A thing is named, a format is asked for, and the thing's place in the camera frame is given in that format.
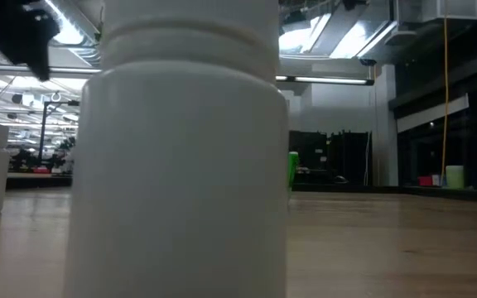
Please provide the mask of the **green plastic basket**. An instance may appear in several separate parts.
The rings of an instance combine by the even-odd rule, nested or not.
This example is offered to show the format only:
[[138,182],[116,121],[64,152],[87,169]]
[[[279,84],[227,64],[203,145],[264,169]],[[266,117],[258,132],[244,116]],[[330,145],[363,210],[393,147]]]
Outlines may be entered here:
[[296,169],[299,166],[299,153],[290,151],[288,153],[288,189],[292,190],[295,180]]

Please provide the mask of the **long ceiling tube light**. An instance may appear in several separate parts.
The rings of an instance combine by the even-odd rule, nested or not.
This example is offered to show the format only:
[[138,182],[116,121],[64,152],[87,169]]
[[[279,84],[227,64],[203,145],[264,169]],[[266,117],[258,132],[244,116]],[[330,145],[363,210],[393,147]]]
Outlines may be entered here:
[[277,75],[277,82],[303,84],[342,84],[342,85],[374,85],[372,79],[346,79],[333,77],[285,76]]
[[[0,65],[0,72],[11,73],[31,73],[31,70],[23,65]],[[93,75],[100,70],[91,68],[68,68],[68,67],[50,67],[50,72],[54,75]]]

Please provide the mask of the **black background stand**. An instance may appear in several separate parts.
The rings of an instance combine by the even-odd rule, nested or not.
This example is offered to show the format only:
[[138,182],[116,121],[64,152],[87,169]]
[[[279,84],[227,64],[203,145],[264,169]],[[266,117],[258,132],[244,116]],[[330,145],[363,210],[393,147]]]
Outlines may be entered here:
[[[55,104],[56,107],[53,108],[51,112],[49,112],[49,106],[51,104]],[[42,120],[41,120],[41,137],[40,137],[39,151],[38,151],[38,157],[37,157],[37,163],[36,163],[38,167],[40,167],[43,162],[43,153],[44,153],[44,146],[45,146],[45,139],[46,139],[46,120],[61,105],[79,107],[80,101],[69,100],[69,101],[55,102],[53,100],[48,100],[43,103]]]

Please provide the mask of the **black background cabinets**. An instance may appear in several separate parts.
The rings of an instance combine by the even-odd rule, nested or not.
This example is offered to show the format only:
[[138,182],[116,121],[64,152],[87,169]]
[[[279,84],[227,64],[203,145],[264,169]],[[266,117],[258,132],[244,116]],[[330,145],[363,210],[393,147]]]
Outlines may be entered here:
[[291,131],[289,149],[298,155],[293,183],[363,185],[373,183],[373,139],[370,132]]

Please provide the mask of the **pale green background container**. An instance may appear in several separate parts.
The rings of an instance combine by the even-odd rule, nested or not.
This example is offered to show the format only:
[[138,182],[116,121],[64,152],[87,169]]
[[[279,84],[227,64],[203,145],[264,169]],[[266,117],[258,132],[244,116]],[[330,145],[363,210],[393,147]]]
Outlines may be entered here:
[[465,169],[463,166],[446,166],[446,185],[451,189],[465,187]]

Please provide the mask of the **black aluminium table frame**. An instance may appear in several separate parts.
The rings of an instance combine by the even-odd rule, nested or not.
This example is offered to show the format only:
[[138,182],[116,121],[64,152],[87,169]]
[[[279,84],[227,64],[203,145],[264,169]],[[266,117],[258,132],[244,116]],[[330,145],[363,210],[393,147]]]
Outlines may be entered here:
[[[22,175],[21,173],[11,173],[7,177],[6,190],[70,187],[71,185],[72,178],[69,176],[51,177],[43,174]],[[477,190],[455,190],[432,187],[294,184],[292,190],[297,192],[319,193],[418,195],[424,197],[477,202]]]

